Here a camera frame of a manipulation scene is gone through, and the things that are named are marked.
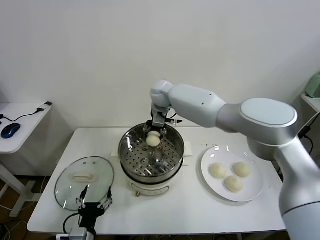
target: white robotic arm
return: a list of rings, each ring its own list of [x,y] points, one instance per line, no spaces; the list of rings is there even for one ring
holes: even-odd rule
[[[291,240],[320,239],[320,171],[297,137],[293,107],[266,98],[228,104],[211,91],[166,80],[150,95],[154,127],[164,128],[172,108],[202,127],[247,136],[256,156],[277,161],[284,176],[279,207]]]

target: green appliance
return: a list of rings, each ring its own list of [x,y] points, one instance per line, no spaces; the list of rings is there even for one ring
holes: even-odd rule
[[[317,73],[310,79],[304,92],[310,98],[320,99],[320,73]]]

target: floor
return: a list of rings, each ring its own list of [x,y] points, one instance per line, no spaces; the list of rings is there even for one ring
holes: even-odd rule
[[[19,180],[23,184],[27,184],[30,178],[20,177]],[[46,187],[49,179],[47,178],[44,181],[43,189]],[[36,184],[33,188],[34,193],[39,193],[41,190],[41,185],[43,182],[43,178],[37,177]],[[4,186],[4,182],[0,180],[0,189]],[[4,196],[0,199],[0,205],[3,205],[7,208],[12,209],[15,205],[15,202],[18,200],[18,194],[11,188],[9,188]],[[22,210],[17,218],[9,217],[9,211],[0,207],[0,223],[8,223],[6,226],[11,230],[11,237],[5,236],[0,231],[0,240],[47,240],[51,237],[50,234],[43,233],[34,233],[27,231],[27,225],[23,222],[20,224],[19,221],[28,222],[30,219],[35,207],[36,203],[26,203],[24,210]],[[243,239],[250,239],[251,234],[243,234]],[[190,236],[98,236],[96,240],[237,240],[237,236],[235,234],[228,235],[190,235]],[[268,237],[266,240],[290,240],[288,234],[286,232],[277,232],[272,236]]]

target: blue computer mouse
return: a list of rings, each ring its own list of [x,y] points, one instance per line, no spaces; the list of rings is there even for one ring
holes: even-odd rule
[[[5,126],[1,132],[1,137],[4,139],[9,139],[20,129],[21,125],[19,123],[12,123]]]

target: steamed bun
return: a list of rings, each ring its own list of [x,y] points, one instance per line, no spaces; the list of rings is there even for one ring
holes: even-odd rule
[[[227,175],[227,170],[222,163],[215,163],[211,165],[210,173],[217,179],[223,179]]]
[[[225,185],[226,185],[226,188],[233,193],[238,193],[244,188],[244,184],[242,180],[236,176],[228,176],[225,179]]]
[[[246,178],[251,174],[250,166],[243,161],[234,165],[233,169],[235,174],[242,178]]]
[[[157,131],[150,131],[149,133],[148,133],[148,136],[147,136],[147,138],[146,138],[146,140],[145,140],[145,142],[146,142],[146,144],[148,144],[148,146],[150,146],[150,147],[157,147],[159,144],[160,144],[160,142],[161,142],[161,140],[160,140],[160,133],[159,132],[157,132]]]

